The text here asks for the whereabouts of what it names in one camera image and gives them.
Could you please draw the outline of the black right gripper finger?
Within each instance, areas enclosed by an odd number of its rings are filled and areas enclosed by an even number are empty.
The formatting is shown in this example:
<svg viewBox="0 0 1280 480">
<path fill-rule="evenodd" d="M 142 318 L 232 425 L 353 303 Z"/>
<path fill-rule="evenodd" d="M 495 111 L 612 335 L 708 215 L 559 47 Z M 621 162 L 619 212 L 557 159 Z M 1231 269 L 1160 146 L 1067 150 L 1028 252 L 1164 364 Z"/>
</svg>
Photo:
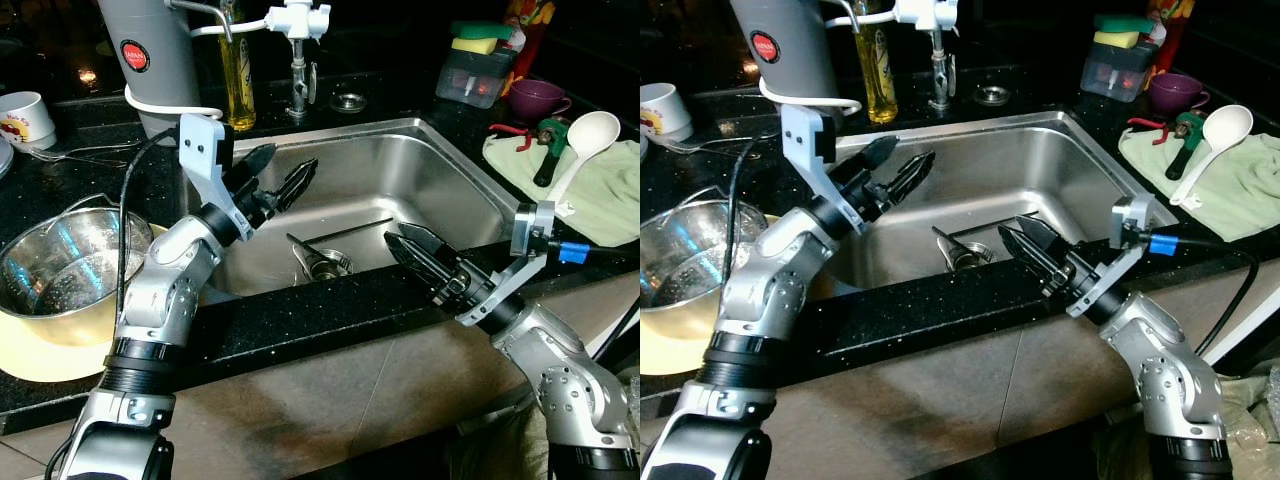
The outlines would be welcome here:
<svg viewBox="0 0 1280 480">
<path fill-rule="evenodd" d="M 451 301 L 451 268 L 434 256 L 443 246 L 435 236 L 385 236 L 385 243 L 396 261 L 428 285 L 433 302 Z"/>
<path fill-rule="evenodd" d="M 1068 252 L 1071 250 L 1073 244 L 1048 223 L 1039 218 L 1028 215 L 1016 216 L 1016 221 L 1021 232 L 1028 236 L 1030 242 L 1034 243 L 1038 250 L 1043 251 L 1048 259 L 1053 260 L 1056 265 L 1062 265 L 1065 262 Z"/>
<path fill-rule="evenodd" d="M 456 273 L 460 269 L 456 250 L 429 228 L 410 221 L 399 224 L 399 262 L 415 273 Z"/>
<path fill-rule="evenodd" d="M 1062 287 L 1062 269 L 1029 236 L 1010 227 L 1000 227 L 998 233 L 1006 250 L 1039 279 L 1042 294 L 1055 294 Z"/>
</svg>

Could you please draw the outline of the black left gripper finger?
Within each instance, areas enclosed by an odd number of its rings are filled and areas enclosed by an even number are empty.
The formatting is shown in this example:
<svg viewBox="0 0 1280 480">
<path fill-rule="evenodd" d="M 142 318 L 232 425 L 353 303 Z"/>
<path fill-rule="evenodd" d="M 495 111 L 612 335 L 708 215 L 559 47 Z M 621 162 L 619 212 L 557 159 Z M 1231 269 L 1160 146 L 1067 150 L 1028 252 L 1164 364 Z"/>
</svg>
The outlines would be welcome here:
<svg viewBox="0 0 1280 480">
<path fill-rule="evenodd" d="M 296 166 L 284 179 L 284 183 L 270 193 L 271 206 L 276 212 L 287 211 L 296 200 L 308 188 L 317 170 L 317 159 L 310 159 Z"/>
<path fill-rule="evenodd" d="M 266 168 L 276 152 L 275 143 L 262 143 L 247 152 L 236 164 L 236 189 L 243 189 Z"/>
<path fill-rule="evenodd" d="M 899 145 L 900 138 L 893 134 L 882 136 L 869 142 L 855 155 L 855 177 L 869 175 L 874 169 L 890 160 L 890 156 Z"/>
<path fill-rule="evenodd" d="M 888 201 L 901 204 L 931 173 L 936 159 L 934 151 L 927 151 L 911 157 L 888 183 Z"/>
</svg>

